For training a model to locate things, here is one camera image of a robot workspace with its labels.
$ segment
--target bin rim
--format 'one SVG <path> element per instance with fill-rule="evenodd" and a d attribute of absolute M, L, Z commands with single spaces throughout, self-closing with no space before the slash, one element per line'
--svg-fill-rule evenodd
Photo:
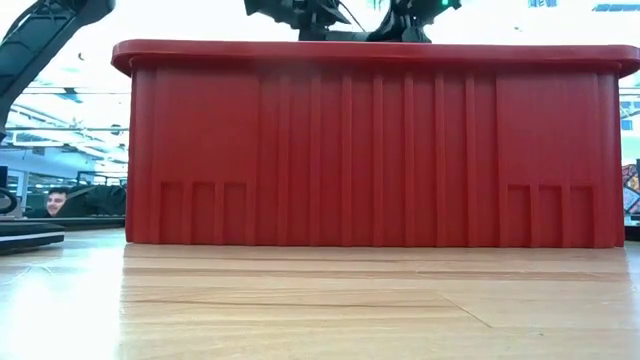
<path fill-rule="evenodd" d="M 640 49 L 631 45 L 459 45 L 367 42 L 247 42 L 126 40 L 113 47 L 111 64 L 131 76 L 132 60 L 207 58 L 229 61 L 361 61 L 450 65 L 616 66 L 620 78 L 640 70 Z"/>

